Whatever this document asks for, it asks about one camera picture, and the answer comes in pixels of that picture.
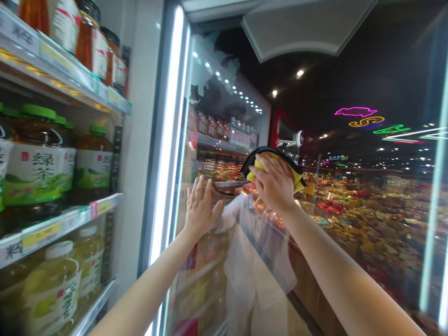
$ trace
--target shelf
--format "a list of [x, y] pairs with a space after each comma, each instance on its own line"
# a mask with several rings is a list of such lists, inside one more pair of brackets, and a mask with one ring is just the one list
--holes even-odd
[[177, 286], [176, 289], [176, 293], [181, 293], [182, 291], [184, 291], [186, 288], [190, 287], [193, 283], [195, 283], [199, 278], [203, 277], [204, 275], [206, 275], [208, 272], [210, 272], [216, 265], [220, 264], [221, 262], [223, 262], [224, 259], [217, 259], [214, 260], [210, 263], [208, 263], [206, 266], [202, 267], [199, 271], [197, 271], [196, 273], [194, 273], [192, 276], [183, 279], [182, 283]]
[[251, 183], [250, 181], [225, 181], [225, 182], [214, 182], [213, 185], [216, 188], [227, 188], [227, 187], [240, 187], [245, 184]]
[[0, 6], [0, 77], [71, 105], [131, 114], [131, 104], [72, 54]]
[[71, 207], [58, 217], [1, 238], [0, 269], [108, 212], [119, 204], [122, 196], [117, 193], [87, 206]]
[[76, 327], [73, 329], [70, 336], [84, 336], [86, 331], [89, 329], [93, 321], [95, 321], [98, 313], [104, 307], [107, 300], [111, 297], [113, 285], [115, 280], [111, 280], [104, 290], [101, 292], [100, 296], [95, 300], [89, 311], [82, 317]]
[[214, 139], [208, 135], [204, 135], [201, 133], [198, 133], [197, 135], [198, 150], [243, 157], [247, 157], [252, 152], [252, 149], [250, 148], [235, 145], [227, 141]]

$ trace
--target beverage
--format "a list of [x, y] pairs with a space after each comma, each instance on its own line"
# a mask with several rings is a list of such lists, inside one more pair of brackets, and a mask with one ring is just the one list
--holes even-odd
[[25, 104], [5, 178], [3, 218], [11, 231], [61, 214], [64, 137], [56, 112]]
[[87, 308], [88, 304], [92, 303], [101, 292], [100, 276], [104, 240], [98, 234], [98, 228], [95, 225], [79, 230], [75, 249], [84, 260], [78, 303], [80, 308]]
[[47, 248], [45, 261], [29, 274], [23, 288], [28, 335], [52, 335], [73, 324], [82, 262], [72, 241]]
[[73, 185], [73, 173], [75, 171], [76, 149], [71, 133], [66, 129], [67, 119], [56, 116], [55, 125], [58, 126], [58, 132], [64, 137], [66, 152], [64, 155], [63, 172], [61, 177], [62, 202], [68, 204], [68, 193]]
[[76, 204], [88, 204], [110, 195], [109, 177], [112, 163], [112, 143], [106, 129], [90, 125], [90, 134], [77, 141], [76, 174], [73, 199]]

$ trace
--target green tea label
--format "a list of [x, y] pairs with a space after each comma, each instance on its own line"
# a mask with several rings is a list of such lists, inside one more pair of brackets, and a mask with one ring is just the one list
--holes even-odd
[[84, 260], [79, 297], [83, 297], [88, 293], [90, 293], [95, 288], [99, 287], [102, 259], [103, 259], [103, 251], [100, 251], [92, 255], [90, 258]]
[[75, 186], [94, 189], [109, 186], [112, 152], [78, 149]]
[[67, 148], [62, 168], [61, 188], [62, 191], [71, 190], [73, 187], [73, 174], [75, 172], [76, 149]]
[[61, 197], [66, 148], [15, 144], [5, 177], [5, 205], [53, 201]]
[[3, 188], [5, 185], [6, 169], [9, 161], [9, 153], [14, 147], [14, 143], [8, 140], [0, 140], [0, 212], [5, 208], [3, 206]]
[[76, 312], [81, 272], [62, 285], [26, 299], [29, 335], [50, 336]]

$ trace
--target bottle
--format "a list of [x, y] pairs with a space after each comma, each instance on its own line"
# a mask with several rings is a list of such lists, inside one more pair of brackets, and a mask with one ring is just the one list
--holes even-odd
[[109, 44], [99, 29], [101, 12], [93, 0], [77, 0], [81, 13], [76, 58], [103, 84], [106, 83]]
[[25, 104], [17, 122], [5, 178], [4, 219], [10, 229], [45, 221], [61, 214], [60, 181], [65, 154], [64, 137], [54, 121], [56, 112]]
[[74, 0], [21, 0], [19, 17], [75, 54], [81, 14]]
[[47, 248], [45, 261], [29, 274], [23, 288], [29, 335], [52, 335], [72, 324], [82, 262], [70, 240]]
[[78, 231], [75, 249], [83, 259], [78, 304], [84, 311], [84, 308], [88, 308], [89, 304], [93, 303], [101, 292], [100, 277], [104, 240], [98, 235], [96, 225]]
[[70, 132], [66, 129], [67, 119], [61, 116], [56, 116], [55, 125], [58, 126], [58, 132], [64, 137], [65, 154], [63, 171], [61, 177], [62, 196], [61, 200], [64, 204], [69, 203], [69, 191], [73, 186], [73, 174], [75, 172], [76, 149], [75, 142]]
[[112, 143], [106, 138], [104, 127], [90, 125], [89, 131], [76, 144], [75, 204], [89, 204], [110, 195]]
[[107, 66], [106, 85], [113, 87], [120, 95], [125, 93], [127, 67], [119, 56], [120, 39], [106, 27], [101, 27], [109, 44], [109, 61]]

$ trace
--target neon sign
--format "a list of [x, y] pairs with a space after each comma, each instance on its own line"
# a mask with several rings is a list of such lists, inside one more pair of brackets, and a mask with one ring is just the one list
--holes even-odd
[[351, 108], [342, 108], [339, 111], [337, 111], [335, 113], [335, 115], [348, 115], [348, 116], [352, 116], [352, 117], [368, 117], [371, 116], [372, 114], [378, 112], [378, 110], [371, 110], [368, 107], [351, 107]]
[[386, 134], [386, 133], [396, 133], [396, 132], [404, 132], [409, 131], [410, 128], [403, 128], [404, 125], [396, 125], [388, 128], [383, 128], [382, 130], [373, 131], [375, 134]]
[[361, 119], [360, 121], [352, 121], [351, 123], [349, 123], [349, 126], [363, 127], [363, 126], [367, 126], [370, 123], [378, 124], [378, 123], [383, 122], [384, 120], [385, 119], [383, 117], [368, 117], [368, 118]]

